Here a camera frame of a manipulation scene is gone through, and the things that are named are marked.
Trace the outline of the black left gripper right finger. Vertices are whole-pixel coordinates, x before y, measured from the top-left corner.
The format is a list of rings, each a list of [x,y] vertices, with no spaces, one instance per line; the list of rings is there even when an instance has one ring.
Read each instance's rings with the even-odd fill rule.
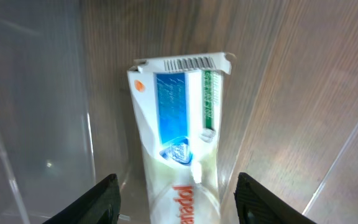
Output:
[[[234,199],[240,224],[315,224],[245,172],[238,175]]]

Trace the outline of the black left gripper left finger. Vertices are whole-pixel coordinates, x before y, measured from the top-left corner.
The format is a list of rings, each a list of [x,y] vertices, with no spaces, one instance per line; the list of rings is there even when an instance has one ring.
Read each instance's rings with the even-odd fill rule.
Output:
[[[121,195],[116,174],[109,174],[44,224],[117,224]]]

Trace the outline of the white Panadol box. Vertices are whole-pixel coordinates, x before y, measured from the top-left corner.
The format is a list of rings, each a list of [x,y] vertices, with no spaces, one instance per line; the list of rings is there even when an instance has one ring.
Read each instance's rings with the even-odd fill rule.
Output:
[[[127,78],[152,223],[221,221],[217,156],[229,54],[137,59]]]

